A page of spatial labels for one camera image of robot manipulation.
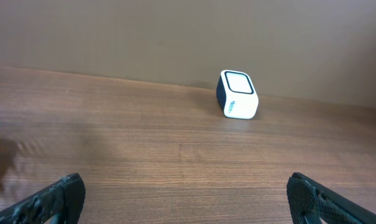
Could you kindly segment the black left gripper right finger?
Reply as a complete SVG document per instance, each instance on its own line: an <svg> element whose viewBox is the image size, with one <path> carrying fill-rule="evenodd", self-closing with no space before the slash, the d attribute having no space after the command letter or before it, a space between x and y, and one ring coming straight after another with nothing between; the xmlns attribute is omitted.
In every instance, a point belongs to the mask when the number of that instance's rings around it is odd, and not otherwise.
<svg viewBox="0 0 376 224"><path fill-rule="evenodd" d="M288 179L287 198L294 224L376 223L376 214L299 172Z"/></svg>

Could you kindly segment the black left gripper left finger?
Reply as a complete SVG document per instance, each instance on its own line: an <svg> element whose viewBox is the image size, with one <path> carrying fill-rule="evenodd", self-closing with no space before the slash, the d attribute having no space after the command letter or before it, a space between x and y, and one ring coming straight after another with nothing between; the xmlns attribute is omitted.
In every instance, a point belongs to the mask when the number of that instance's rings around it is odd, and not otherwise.
<svg viewBox="0 0 376 224"><path fill-rule="evenodd" d="M0 211L0 224L77 224L85 202L86 189L78 173L57 182Z"/></svg>

